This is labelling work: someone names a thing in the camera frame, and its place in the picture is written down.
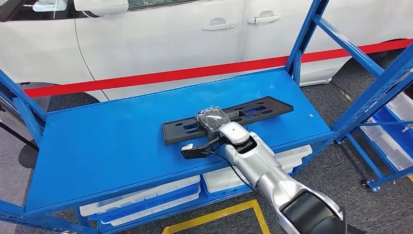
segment yellow floor marking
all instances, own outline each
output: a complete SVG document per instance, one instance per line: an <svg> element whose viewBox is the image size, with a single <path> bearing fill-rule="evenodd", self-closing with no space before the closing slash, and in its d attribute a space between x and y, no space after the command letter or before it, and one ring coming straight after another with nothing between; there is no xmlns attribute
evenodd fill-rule
<svg viewBox="0 0 413 234"><path fill-rule="evenodd" d="M204 223L208 223L211 221L214 221L216 219L228 216L228 215L232 215L235 214L237 212L241 212L247 209L253 208L254 209L254 213L257 216L258 219L258 223L260 224L261 230L263 232L263 234L270 234L270 231L268 229L267 223L265 222L264 219L264 215L260 209L260 206L257 202L257 200L251 200L251 201L247 201L235 206L231 206L228 208L225 208L223 210L220 211L216 211L210 214L206 214L204 216L198 217L198 218L194 218L182 223L178 223L178 224L174 224L172 226L169 227L165 227L164 231L162 232L162 234L172 234L172 233L177 233L180 232L182 230L188 229L188 228L192 228Z"/></svg>

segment car door handle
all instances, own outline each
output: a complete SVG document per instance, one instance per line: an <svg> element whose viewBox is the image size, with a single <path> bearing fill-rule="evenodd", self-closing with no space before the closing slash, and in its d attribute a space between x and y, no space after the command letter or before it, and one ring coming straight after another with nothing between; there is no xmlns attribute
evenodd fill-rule
<svg viewBox="0 0 413 234"><path fill-rule="evenodd" d="M248 23L250 24L259 24L259 23L267 23L279 20L281 16L270 16L270 17L253 17L248 19Z"/></svg>
<svg viewBox="0 0 413 234"><path fill-rule="evenodd" d="M221 24L216 24L216 25L204 26L202 27L202 30L205 30L205 31L222 30L222 29L233 28L235 26L237 26L236 22L227 22L227 23L221 23Z"/></svg>

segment black cable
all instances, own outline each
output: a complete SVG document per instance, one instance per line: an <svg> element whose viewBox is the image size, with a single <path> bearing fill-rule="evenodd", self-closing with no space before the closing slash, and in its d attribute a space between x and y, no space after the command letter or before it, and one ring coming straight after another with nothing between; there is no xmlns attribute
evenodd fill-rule
<svg viewBox="0 0 413 234"><path fill-rule="evenodd" d="M22 137L20 134L16 133L13 129L9 128L7 125L5 125L4 123L0 122L0 128L4 129L5 131L7 131L8 133L10 133L12 136L14 136L15 138L19 139L20 141L22 141L23 143L25 143L26 145L30 146L32 149L36 150L38 152L38 147L37 145L31 143L29 140L27 140L26 138Z"/></svg>
<svg viewBox="0 0 413 234"><path fill-rule="evenodd" d="M235 174L238 176L238 178L239 178L250 190L252 190L256 195L260 196L262 199L266 200L265 197L263 197L257 190L255 190L251 185L249 185L247 182L245 182L245 181L241 178L241 176L238 174L238 172L235 170L235 168L232 166L232 164L228 161L228 159L227 159L226 157L220 155L219 153L213 152L213 151L206 150L206 152L223 158L223 159L228 163L228 165L232 168L232 170L235 172Z"/></svg>
<svg viewBox="0 0 413 234"><path fill-rule="evenodd" d="M341 209L341 212L343 213L343 233L347 234L347 217L346 217L346 210L344 209L344 207L339 206Z"/></svg>

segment blue storage bin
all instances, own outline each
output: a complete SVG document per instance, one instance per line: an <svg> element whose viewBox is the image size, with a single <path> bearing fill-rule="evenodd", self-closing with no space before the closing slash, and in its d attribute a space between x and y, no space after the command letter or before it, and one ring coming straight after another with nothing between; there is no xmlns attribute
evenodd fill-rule
<svg viewBox="0 0 413 234"><path fill-rule="evenodd" d="M387 107L384 106L373 115L377 122L395 122L400 119ZM381 127L400 145L400 147L413 158L413 129L402 132L405 125L381 125Z"/></svg>

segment car window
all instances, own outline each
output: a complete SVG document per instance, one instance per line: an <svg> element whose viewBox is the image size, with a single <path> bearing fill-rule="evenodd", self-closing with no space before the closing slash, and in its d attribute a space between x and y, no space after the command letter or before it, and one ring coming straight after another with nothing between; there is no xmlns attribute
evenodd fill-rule
<svg viewBox="0 0 413 234"><path fill-rule="evenodd" d="M62 20L77 16L73 0L0 0L0 18L13 20Z"/></svg>
<svg viewBox="0 0 413 234"><path fill-rule="evenodd" d="M194 0L128 0L129 10L139 9L148 6L166 5L174 3L183 3Z"/></svg>

